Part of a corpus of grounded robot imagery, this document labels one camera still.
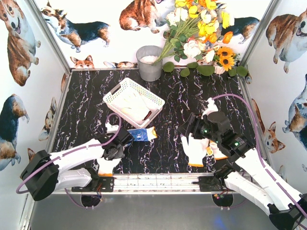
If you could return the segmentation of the yellow dotted white glove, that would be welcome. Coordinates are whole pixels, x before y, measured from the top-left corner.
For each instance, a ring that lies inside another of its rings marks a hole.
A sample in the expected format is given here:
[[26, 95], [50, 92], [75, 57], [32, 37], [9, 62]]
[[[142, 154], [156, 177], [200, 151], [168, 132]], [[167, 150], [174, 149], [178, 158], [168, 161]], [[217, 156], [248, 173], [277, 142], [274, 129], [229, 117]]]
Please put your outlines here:
[[101, 177], [112, 177], [114, 168], [120, 163], [121, 159], [106, 160], [105, 158], [97, 159], [99, 165], [98, 175]]

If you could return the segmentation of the blue dotted white glove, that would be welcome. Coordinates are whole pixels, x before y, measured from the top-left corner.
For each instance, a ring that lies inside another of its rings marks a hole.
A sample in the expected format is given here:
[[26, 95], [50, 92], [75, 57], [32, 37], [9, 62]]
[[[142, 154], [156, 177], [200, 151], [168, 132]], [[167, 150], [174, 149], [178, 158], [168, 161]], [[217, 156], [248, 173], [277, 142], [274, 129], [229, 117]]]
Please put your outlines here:
[[130, 129], [128, 132], [133, 136], [134, 141], [147, 142], [157, 138], [155, 127]]

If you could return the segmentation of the cream knit glove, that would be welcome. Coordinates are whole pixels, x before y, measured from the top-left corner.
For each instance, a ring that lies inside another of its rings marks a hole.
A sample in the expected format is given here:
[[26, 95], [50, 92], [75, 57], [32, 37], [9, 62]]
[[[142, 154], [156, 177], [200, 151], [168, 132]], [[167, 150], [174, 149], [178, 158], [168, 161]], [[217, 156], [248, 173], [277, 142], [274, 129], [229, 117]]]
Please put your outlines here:
[[135, 122], [145, 121], [152, 114], [138, 92], [132, 92], [123, 99], [120, 111]]

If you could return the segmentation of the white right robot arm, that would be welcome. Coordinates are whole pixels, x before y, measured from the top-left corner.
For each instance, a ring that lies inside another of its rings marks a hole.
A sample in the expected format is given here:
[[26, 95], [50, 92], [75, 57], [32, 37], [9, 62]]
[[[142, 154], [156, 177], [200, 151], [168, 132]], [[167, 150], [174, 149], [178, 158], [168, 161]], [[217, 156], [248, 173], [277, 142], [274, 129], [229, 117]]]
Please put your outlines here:
[[307, 195], [294, 189], [277, 174], [248, 139], [233, 131], [223, 112], [208, 115], [191, 113], [178, 128], [186, 138], [213, 141], [233, 163], [253, 178], [244, 178], [230, 165], [214, 172], [215, 181], [257, 205], [279, 230], [294, 230], [307, 218]]

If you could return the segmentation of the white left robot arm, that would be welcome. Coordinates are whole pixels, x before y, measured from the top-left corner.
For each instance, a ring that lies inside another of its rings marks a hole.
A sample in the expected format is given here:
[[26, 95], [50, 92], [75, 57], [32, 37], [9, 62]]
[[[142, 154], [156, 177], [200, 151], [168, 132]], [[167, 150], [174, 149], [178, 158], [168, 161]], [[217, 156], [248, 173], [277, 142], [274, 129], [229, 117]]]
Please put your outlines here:
[[124, 148], [134, 137], [122, 128], [112, 129], [106, 122], [107, 133], [71, 149], [47, 153], [37, 152], [21, 173], [22, 182], [16, 192], [29, 192], [35, 201], [47, 198], [61, 189], [79, 187], [93, 191], [100, 180], [113, 176], [114, 168], [124, 158]]

